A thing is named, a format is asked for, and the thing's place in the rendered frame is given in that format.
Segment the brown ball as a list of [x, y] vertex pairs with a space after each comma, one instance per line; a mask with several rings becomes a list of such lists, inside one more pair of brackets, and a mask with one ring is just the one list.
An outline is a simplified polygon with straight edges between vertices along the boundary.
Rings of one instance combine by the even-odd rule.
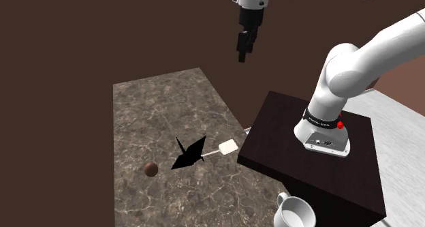
[[148, 162], [144, 166], [144, 173], [148, 177], [154, 177], [159, 172], [158, 165], [154, 162]]

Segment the white spatula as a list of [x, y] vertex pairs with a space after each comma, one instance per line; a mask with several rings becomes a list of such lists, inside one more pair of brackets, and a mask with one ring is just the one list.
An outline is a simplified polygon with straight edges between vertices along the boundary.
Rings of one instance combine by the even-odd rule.
[[236, 144], [236, 142], [233, 139], [230, 139], [219, 144], [217, 150], [202, 154], [202, 157], [212, 155], [215, 153], [221, 153], [222, 155], [227, 155], [237, 149], [238, 149], [238, 145]]

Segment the black paper crane figure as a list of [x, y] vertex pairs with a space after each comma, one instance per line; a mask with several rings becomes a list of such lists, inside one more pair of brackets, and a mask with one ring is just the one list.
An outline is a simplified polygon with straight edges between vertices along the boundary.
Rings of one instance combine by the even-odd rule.
[[204, 143], [206, 140], [206, 136], [197, 140], [193, 144], [191, 144], [187, 149], [184, 149], [180, 140], [176, 138], [178, 145], [182, 151], [182, 153], [177, 157], [176, 161], [172, 165], [172, 170], [177, 168], [184, 168], [188, 166], [194, 165], [198, 160], [204, 161], [202, 156], [202, 151], [204, 148]]

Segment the dark robot stand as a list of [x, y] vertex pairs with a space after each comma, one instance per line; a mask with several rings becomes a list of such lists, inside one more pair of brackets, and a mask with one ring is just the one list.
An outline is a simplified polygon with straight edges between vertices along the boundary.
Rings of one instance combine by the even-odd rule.
[[371, 227], [387, 215], [371, 120], [344, 111], [350, 152], [305, 149], [294, 135], [306, 100], [269, 91], [237, 162], [277, 181], [313, 208], [316, 227]]

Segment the white mug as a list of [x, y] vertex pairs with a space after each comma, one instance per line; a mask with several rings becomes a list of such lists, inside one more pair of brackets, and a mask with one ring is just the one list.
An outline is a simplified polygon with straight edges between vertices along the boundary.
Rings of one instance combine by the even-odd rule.
[[316, 215], [305, 200], [281, 192], [277, 196], [277, 211], [273, 218], [274, 227], [315, 227]]

